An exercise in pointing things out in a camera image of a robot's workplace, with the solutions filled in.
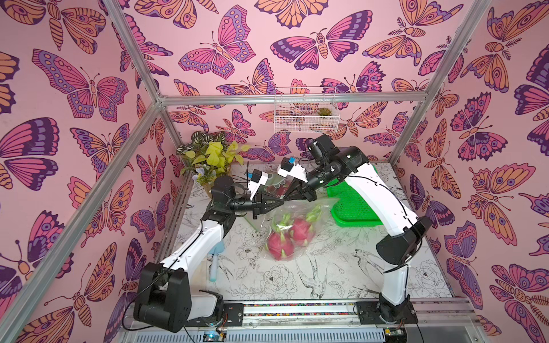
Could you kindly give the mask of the clear zip-top bag green seal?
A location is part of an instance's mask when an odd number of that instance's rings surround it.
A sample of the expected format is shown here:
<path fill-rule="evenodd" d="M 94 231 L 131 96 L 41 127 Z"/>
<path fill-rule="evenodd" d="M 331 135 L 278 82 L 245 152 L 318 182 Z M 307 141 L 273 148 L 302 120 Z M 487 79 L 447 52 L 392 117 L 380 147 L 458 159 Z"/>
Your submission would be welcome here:
<path fill-rule="evenodd" d="M 256 236 L 260 257 L 276 262 L 295 260 L 305 254 L 314 244 L 326 240 L 330 236 L 330 231 L 334 226 L 331 209 L 336 202 L 337 199 L 329 197 L 324 197 L 314 202 L 298 200 L 287 202 L 269 214 L 259 217 L 257 220 L 251 214 L 245 215 L 245 220 L 251 225 L 253 233 Z M 266 248 L 267 238 L 271 232 L 290 231 L 294 220 L 297 218 L 303 218 L 311 223 L 316 236 L 306 247 L 298 247 L 295 244 L 295 254 L 288 260 L 274 260 Z"/>

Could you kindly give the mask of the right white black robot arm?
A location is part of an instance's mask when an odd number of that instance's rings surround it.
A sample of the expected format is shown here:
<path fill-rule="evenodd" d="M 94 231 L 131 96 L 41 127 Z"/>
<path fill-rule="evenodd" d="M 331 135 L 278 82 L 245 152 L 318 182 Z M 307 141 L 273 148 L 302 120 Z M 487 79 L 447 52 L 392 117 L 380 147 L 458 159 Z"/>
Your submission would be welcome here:
<path fill-rule="evenodd" d="M 431 220 L 418 216 L 404 205 L 377 174 L 367 156 L 357 147 L 339 148 L 323 134 L 307 147 L 317 167 L 306 171 L 300 163 L 285 157 L 277 173 L 292 177 L 284 193 L 285 201 L 317 199 L 317 190 L 331 182 L 346 182 L 370 206 L 382 222 L 387 234 L 376 244 L 376 251 L 387 267 L 378 297 L 377 311 L 381 320 L 395 324 L 410 309 L 407 291 L 410 263 L 419 252 Z"/>

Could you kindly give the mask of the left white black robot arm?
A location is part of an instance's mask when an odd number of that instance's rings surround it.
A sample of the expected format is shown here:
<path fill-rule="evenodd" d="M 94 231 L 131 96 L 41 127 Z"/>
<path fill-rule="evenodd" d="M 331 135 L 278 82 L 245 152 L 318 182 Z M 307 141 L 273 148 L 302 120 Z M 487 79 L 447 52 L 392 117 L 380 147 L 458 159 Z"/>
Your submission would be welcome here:
<path fill-rule="evenodd" d="M 263 190 L 267 180 L 267 173 L 254 170 L 242 195 L 237 195 L 237 184 L 230 176 L 215 180 L 197 230 L 170 256 L 142 270 L 133 301 L 135 320 L 173 333 L 189 324 L 217 326 L 224 321 L 222 295 L 205 290 L 194 293 L 190 282 L 206 256 L 222 243 L 239 213 L 258 217 L 283 205 L 282 199 Z"/>

